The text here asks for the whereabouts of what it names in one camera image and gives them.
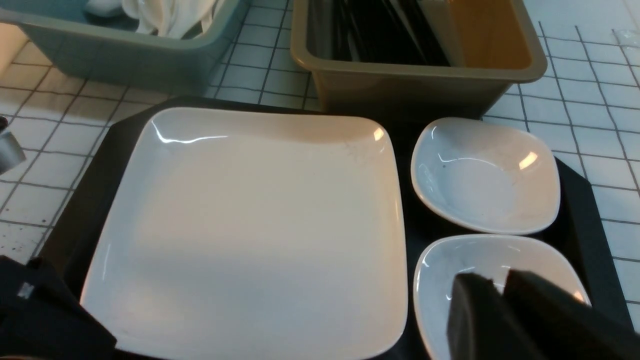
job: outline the ceramic dish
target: ceramic dish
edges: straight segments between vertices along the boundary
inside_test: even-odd
[[[536,233],[560,208],[551,150],[529,133],[477,120],[430,123],[413,150],[411,179],[429,209],[484,233]]]
[[[450,360],[447,320],[451,287],[457,274],[473,272],[492,279],[502,293],[509,269],[530,270],[587,304],[587,296],[569,261],[556,249],[532,238],[473,234],[432,243],[418,260],[413,304],[420,335],[432,359]]]
[[[163,359],[368,359],[408,285],[386,131],[351,117],[172,108],[143,129],[82,305]]]

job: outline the black tray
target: black tray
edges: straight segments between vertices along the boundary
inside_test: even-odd
[[[181,97],[154,106],[111,127],[40,253],[53,263],[75,296],[80,296],[102,226],[142,129],[157,112],[181,106],[265,113],[309,113]],[[413,146],[426,126],[424,121],[416,119],[423,118],[374,119],[389,133],[396,154],[404,211],[409,289],[412,288],[418,257],[430,243],[446,236],[472,233],[432,213],[413,192],[409,165]],[[547,230],[532,237],[550,244],[567,257],[582,280],[594,308],[633,329],[591,185],[561,161],[557,161],[557,164],[562,189],[560,213]],[[123,352],[119,352],[115,358],[148,359]],[[388,352],[376,359],[429,359],[418,332],[411,291],[404,334]]]

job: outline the tan plastic tub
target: tan plastic tub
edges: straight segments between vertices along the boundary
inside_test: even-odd
[[[291,31],[291,55],[313,73],[323,111],[478,119],[513,83],[547,70],[522,0],[424,0],[454,67],[331,60],[332,1],[294,0]]]

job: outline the tiled countertop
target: tiled countertop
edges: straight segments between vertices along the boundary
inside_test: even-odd
[[[549,68],[512,87],[484,120],[530,131],[591,181],[640,331],[640,49],[619,46],[612,32],[639,29],[640,0],[525,3]],[[310,74],[289,56],[291,8],[292,0],[254,0],[211,87],[197,95],[318,109]],[[0,254],[21,262],[37,254],[108,127],[174,95],[180,89],[66,77],[28,43],[0,79],[0,114],[28,158],[0,177]]]

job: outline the plastic bin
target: plastic bin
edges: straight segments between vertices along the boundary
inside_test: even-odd
[[[429,2],[424,2],[427,12]],[[460,53],[453,65],[464,67],[331,60],[332,4],[294,0],[291,31],[292,57],[313,73],[323,111],[478,119],[513,83],[536,81],[547,69],[522,0],[449,0],[441,7],[451,31],[457,31],[443,46],[446,50],[457,39]]]
[[[18,25],[62,72],[157,91],[202,91],[242,27],[251,0],[225,0],[202,36],[137,34],[137,21],[87,15],[87,0],[0,0],[0,22]]]

